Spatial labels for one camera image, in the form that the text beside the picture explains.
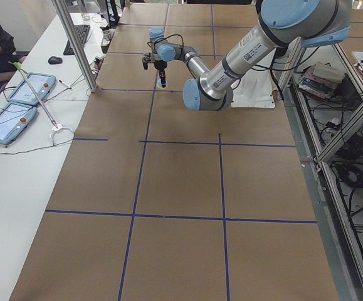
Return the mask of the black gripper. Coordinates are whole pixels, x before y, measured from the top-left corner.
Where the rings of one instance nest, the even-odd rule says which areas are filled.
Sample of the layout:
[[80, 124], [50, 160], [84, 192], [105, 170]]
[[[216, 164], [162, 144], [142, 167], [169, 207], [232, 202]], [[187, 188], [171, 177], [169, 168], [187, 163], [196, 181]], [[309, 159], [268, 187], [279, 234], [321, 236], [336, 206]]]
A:
[[167, 68], [167, 62], [162, 60], [156, 60], [154, 62], [155, 68], [159, 71], [159, 78], [162, 80], [162, 82], [166, 82], [166, 73], [165, 69]]

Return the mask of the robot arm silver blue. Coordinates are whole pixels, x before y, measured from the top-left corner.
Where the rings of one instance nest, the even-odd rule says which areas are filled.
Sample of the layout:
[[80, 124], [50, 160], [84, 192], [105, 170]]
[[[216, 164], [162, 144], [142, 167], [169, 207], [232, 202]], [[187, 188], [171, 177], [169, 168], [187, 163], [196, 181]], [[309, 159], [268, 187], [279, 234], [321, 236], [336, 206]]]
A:
[[213, 69], [192, 46], [168, 42], [160, 27], [149, 30], [150, 52], [143, 55], [142, 64], [145, 69], [153, 64], [165, 87], [168, 62], [183, 61], [193, 75], [184, 84], [184, 105], [189, 110], [220, 111], [232, 102], [232, 84], [272, 50], [296, 38], [304, 48], [340, 43], [349, 35], [351, 15], [350, 1], [263, 1], [258, 24]]

